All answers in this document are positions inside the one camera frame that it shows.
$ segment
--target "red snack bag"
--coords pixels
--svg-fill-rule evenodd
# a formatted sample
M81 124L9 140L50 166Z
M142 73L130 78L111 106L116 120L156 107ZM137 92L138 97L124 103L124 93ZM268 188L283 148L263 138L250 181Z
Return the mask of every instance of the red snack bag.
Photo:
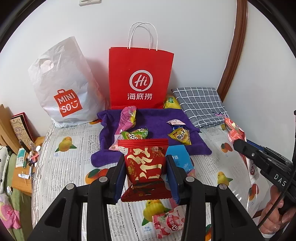
M231 142L231 144L233 144L233 142L237 139L242 139L244 141L247 141L244 131L242 129L240 129L230 118L227 118L227 117L224 118L224 125L226 127L227 132L228 132L228 139ZM242 154L239 154L239 155L241 156L242 160L244 161L246 167L248 168L247 158Z
M121 197L123 202L171 197L161 174L165 173L168 139L119 140L124 154L126 172L132 186Z

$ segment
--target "yellow snack package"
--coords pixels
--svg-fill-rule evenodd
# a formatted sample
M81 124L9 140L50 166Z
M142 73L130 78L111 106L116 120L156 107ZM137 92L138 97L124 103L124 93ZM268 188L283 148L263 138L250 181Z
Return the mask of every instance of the yellow snack package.
M190 137L189 137L189 131L185 130L184 128L180 127L176 130L173 130L168 136L174 140L177 140L184 145L191 145Z
M173 108L173 109L181 109L178 101L176 100L176 98L172 95L167 95L165 98L165 102L163 105L164 109L167 108Z

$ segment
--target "white plastic bag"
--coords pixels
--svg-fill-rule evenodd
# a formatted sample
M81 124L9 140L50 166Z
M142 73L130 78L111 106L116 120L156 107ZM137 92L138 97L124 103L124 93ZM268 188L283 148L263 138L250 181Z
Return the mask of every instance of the white plastic bag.
M75 37L47 50L28 72L40 105L56 127L94 121L105 109L105 99Z

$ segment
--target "haidilao logo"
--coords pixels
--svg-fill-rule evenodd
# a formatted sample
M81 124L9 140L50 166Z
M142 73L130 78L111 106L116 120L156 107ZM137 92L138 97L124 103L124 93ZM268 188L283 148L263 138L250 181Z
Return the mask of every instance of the haidilao logo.
M138 70L130 77L130 86L135 91L146 91L153 83L152 75L146 70Z

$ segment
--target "wooden shelf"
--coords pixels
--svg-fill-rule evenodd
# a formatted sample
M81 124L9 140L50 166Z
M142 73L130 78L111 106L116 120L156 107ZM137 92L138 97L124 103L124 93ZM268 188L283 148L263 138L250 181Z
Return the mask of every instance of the wooden shelf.
M39 146L42 145L44 142L45 137L38 137L35 141L35 145ZM16 167L13 171L13 177L12 177L12 184L11 186L17 190L20 190L24 194L28 196L32 196L32 178L30 177L29 180L20 178L18 176L19 173L29 174L30 167L27 165L26 168L23 167Z

